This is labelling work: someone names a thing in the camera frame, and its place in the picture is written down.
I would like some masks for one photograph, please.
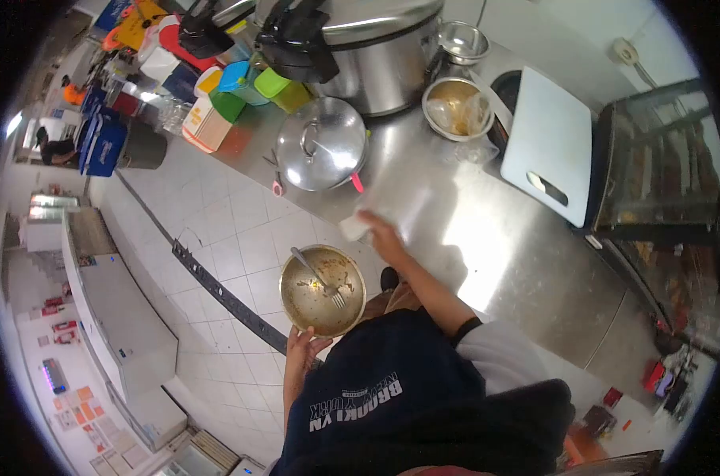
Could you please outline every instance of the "green container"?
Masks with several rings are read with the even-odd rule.
[[[218,111],[223,119],[231,124],[236,123],[243,107],[246,106],[245,100],[235,94],[221,92],[217,88],[209,93],[209,100],[212,102],[214,110]]]
[[[310,102],[310,93],[304,84],[286,79],[272,68],[266,69],[257,76],[254,80],[254,88],[289,114]]]

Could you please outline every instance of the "white tile floor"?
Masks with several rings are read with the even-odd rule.
[[[292,246],[343,249],[358,262],[368,295],[380,291],[385,264],[372,249],[346,242],[335,226],[181,138],[169,144],[159,169],[122,174],[173,237],[180,236],[210,273],[283,334],[291,323],[278,279]],[[91,196],[138,284],[179,340],[177,378],[166,387],[197,424],[233,451],[270,463],[283,444],[285,357],[198,285],[117,177],[93,181]]]

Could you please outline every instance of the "white cutting board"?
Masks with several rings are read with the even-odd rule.
[[[590,109],[525,66],[500,175],[582,228],[590,188],[592,129]],[[566,196],[566,204],[553,187]]]

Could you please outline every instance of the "white sleeve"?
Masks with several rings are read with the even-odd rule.
[[[488,395],[547,379],[545,367],[529,339],[508,322],[478,325],[460,340],[455,350],[477,368]]]

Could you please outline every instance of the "person in black cap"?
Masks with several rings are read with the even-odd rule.
[[[77,154],[74,140],[48,140],[48,130],[44,127],[37,129],[35,147],[37,146],[40,147],[40,155],[45,165],[64,165]]]

